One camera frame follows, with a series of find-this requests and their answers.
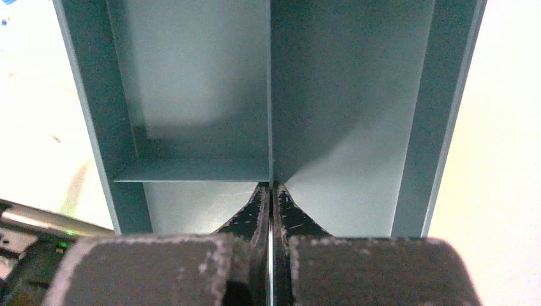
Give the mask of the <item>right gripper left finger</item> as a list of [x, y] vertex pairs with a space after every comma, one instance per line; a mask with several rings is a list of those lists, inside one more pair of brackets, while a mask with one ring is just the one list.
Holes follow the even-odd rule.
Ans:
[[267, 305], [269, 184], [209, 235], [126, 235], [68, 249], [44, 305]]

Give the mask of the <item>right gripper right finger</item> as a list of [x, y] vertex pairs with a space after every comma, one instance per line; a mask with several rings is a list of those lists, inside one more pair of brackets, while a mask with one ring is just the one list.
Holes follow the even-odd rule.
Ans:
[[437, 238], [339, 238], [272, 187], [274, 305], [480, 305], [458, 252]]

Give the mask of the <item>teal divided plastic tray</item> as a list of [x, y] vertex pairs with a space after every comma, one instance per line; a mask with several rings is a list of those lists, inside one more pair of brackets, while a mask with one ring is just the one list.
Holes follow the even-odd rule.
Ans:
[[266, 183], [427, 235], [485, 1], [54, 6], [116, 233], [210, 233]]

